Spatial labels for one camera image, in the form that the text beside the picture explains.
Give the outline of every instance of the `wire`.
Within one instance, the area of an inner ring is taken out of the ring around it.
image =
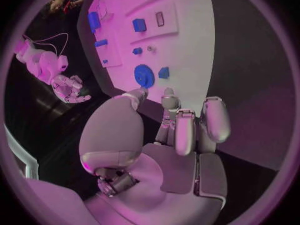
[[[53,44],[51,44],[51,43],[40,43],[40,42],[33,41],[30,37],[26,36],[25,34],[24,34],[23,36],[24,36],[26,39],[28,39],[28,40],[30,40],[31,42],[33,42],[34,44],[39,44],[39,45],[49,45],[49,46],[53,47],[54,50],[55,50],[56,56],[58,55],[58,50],[57,50],[57,48],[56,48]]]
[[[54,36],[51,36],[51,37],[48,37],[48,38],[45,38],[45,39],[42,39],[42,40],[35,40],[35,41],[33,41],[32,39],[30,39],[30,38],[29,38],[28,36],[26,36],[26,35],[24,35],[24,37],[27,37],[29,40],[31,40],[32,42],[34,42],[34,43],[36,43],[36,44],[50,45],[51,43],[38,43],[38,42],[44,42],[44,41],[47,41],[47,40],[56,38],[56,37],[61,36],[61,35],[66,35],[66,40],[65,40],[65,43],[64,43],[64,46],[63,46],[61,52],[60,52],[59,55],[58,55],[58,56],[60,56],[60,55],[62,55],[63,51],[65,50],[65,48],[66,48],[66,46],[67,46],[67,43],[68,43],[68,40],[69,40],[69,34],[68,34],[68,33],[66,33],[66,32],[61,32],[61,33],[56,34],[56,35],[54,35]]]

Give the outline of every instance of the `blue object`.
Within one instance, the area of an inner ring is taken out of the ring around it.
[[[135,32],[144,32],[147,30],[145,19],[137,18],[132,21]]]
[[[162,67],[158,72],[158,77],[160,79],[167,79],[168,77],[170,77],[169,67]]]
[[[99,21],[98,13],[95,11],[92,11],[88,14],[87,18],[88,18],[90,30],[94,34],[96,29],[101,28],[101,23]]]
[[[141,64],[135,67],[134,77],[136,82],[143,88],[150,88],[154,84],[154,73],[150,67],[147,65]]]
[[[143,49],[141,47],[137,47],[135,49],[133,49],[133,54],[138,55],[138,54],[142,54]]]
[[[95,47],[100,47],[100,46],[107,45],[107,44],[108,44],[108,40],[103,39],[103,40],[100,40],[100,41],[96,41],[95,42]]]

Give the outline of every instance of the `humanoid robot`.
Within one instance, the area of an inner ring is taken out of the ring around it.
[[[128,224],[212,224],[227,196],[225,170],[215,154],[216,143],[231,132],[225,104],[207,97],[197,118],[167,88],[156,141],[143,146],[137,108],[147,95],[138,88],[109,99],[81,135],[81,164],[98,177],[100,199],[116,211],[107,216],[122,216]]]
[[[29,39],[20,39],[14,53],[32,75],[51,85],[55,95],[64,103],[81,103],[91,98],[90,95],[79,96],[83,82],[77,75],[68,78],[61,74],[69,65],[67,56],[36,49]]]

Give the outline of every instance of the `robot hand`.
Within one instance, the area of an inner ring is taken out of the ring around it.
[[[71,76],[70,78],[64,75],[57,75],[51,81],[51,85],[55,95],[64,103],[82,103],[91,99],[90,95],[78,96],[80,93],[83,81],[77,76]]]

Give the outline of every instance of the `dark floor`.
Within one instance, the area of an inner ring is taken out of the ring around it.
[[[92,99],[76,105],[62,103],[50,87],[28,74],[26,68],[14,59],[7,81],[5,118],[16,139],[38,159],[40,179],[73,189],[85,200],[95,194],[98,188],[95,178],[85,172],[80,164],[79,139],[89,116],[109,97],[97,85],[75,27],[76,14],[51,20],[40,20],[38,17],[27,35],[33,39],[43,39],[60,32],[70,32],[69,43],[64,52],[69,59],[67,74],[78,74],[86,87],[84,93],[91,94]],[[61,37],[53,43],[62,47],[63,40]],[[144,142],[151,142],[159,124],[145,116],[142,118],[147,131]],[[222,152],[219,155],[228,179],[228,198],[215,224],[224,225],[252,205],[276,173]],[[282,202],[281,207],[289,206],[289,201],[293,199],[291,194]],[[282,209],[266,224],[278,222],[277,214],[280,211]]]

